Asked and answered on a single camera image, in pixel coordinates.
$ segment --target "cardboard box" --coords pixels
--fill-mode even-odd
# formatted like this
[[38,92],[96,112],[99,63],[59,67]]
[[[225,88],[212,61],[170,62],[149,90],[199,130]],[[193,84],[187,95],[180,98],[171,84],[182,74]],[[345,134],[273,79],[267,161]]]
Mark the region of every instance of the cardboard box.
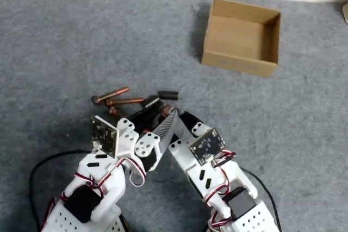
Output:
[[343,6],[343,16],[344,16],[344,20],[348,24],[348,3],[347,5]]
[[202,63],[270,76],[278,65],[280,21],[277,10],[214,0]]

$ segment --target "copper screw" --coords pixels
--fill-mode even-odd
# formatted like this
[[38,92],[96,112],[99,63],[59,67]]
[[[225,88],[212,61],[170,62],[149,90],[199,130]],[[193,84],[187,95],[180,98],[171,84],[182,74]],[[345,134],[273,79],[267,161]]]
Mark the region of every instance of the copper screw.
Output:
[[119,113],[119,111],[113,106],[109,108],[109,113],[118,117],[126,118],[124,114]]
[[167,117],[174,109],[175,109],[175,107],[172,105],[165,105],[161,109],[161,114],[164,117]]
[[127,104],[127,103],[141,103],[143,98],[130,98],[130,99],[112,99],[108,98],[105,100],[107,106],[116,105],[116,104]]
[[105,95],[102,96],[92,96],[92,102],[94,104],[100,104],[101,101],[108,99],[112,96],[120,95],[121,93],[128,92],[129,88],[128,87],[123,87],[121,89],[115,90],[113,92],[106,93]]

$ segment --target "black cable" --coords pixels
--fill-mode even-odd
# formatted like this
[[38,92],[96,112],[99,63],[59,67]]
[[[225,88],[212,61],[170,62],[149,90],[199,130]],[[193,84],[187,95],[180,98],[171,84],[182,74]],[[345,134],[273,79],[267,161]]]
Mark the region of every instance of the black cable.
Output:
[[232,160],[233,158],[234,158],[234,155],[229,155],[224,160],[222,160],[221,162],[213,165],[213,168],[221,167],[223,164],[225,164],[226,162]]
[[29,202],[30,202],[30,208],[33,214],[33,217],[35,219],[35,225],[36,225],[36,231],[40,232],[41,231],[41,225],[40,225],[40,220],[39,220],[39,215],[38,212],[36,210],[35,207],[35,203],[34,203],[34,192],[33,192],[33,188],[34,188],[34,176],[36,171],[39,169],[39,167],[41,167],[43,164],[45,164],[46,162],[53,160],[55,158],[59,158],[61,156],[66,156],[66,155],[70,155],[70,154],[88,154],[91,153],[91,151],[87,151],[84,149],[76,149],[73,151],[67,151],[67,152],[60,152],[57,154],[54,154],[52,156],[49,156],[43,160],[41,160],[38,164],[35,165],[35,167],[32,169],[31,173],[30,173],[30,178],[29,178],[29,191],[28,191],[28,197],[29,197]]
[[267,195],[270,197],[270,200],[272,202],[272,206],[273,206],[273,210],[274,210],[274,214],[276,216],[276,221],[277,221],[277,226],[278,226],[278,230],[279,232],[282,232],[282,227],[281,227],[281,223],[280,223],[280,220],[279,220],[279,215],[278,215],[278,211],[277,211],[277,206],[276,206],[276,203],[273,199],[273,196],[271,194],[271,192],[267,189],[267,187],[265,186],[265,184],[263,184],[262,180],[256,176],[254,173],[252,173],[251,171],[248,171],[247,169],[245,168],[242,168],[240,167],[240,169],[246,173],[248,173],[250,176],[253,176],[260,184],[261,186],[263,187],[263,189],[266,191]]

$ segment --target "ventilation hole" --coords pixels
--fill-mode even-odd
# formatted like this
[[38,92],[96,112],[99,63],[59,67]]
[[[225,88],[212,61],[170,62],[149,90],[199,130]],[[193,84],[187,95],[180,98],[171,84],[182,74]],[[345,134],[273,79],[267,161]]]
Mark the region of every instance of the ventilation hole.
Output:
[[210,188],[210,183],[212,182],[212,179],[207,179],[206,182],[206,189]]
[[106,159],[108,156],[106,154],[98,154],[96,155],[96,159]]
[[87,167],[99,167],[99,162],[90,162],[87,164]]
[[203,180],[204,179],[204,174],[205,174],[205,170],[201,170],[201,173],[200,173],[200,180]]

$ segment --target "circuit board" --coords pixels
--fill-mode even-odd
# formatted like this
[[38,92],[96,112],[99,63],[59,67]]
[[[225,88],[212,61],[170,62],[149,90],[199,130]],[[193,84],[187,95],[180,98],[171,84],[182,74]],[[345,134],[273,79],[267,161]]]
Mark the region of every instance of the circuit board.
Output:
[[98,142],[101,150],[115,158],[119,130],[99,116],[91,116],[91,144]]
[[197,161],[203,166],[224,149],[225,144],[216,129],[210,129],[199,137],[189,148]]

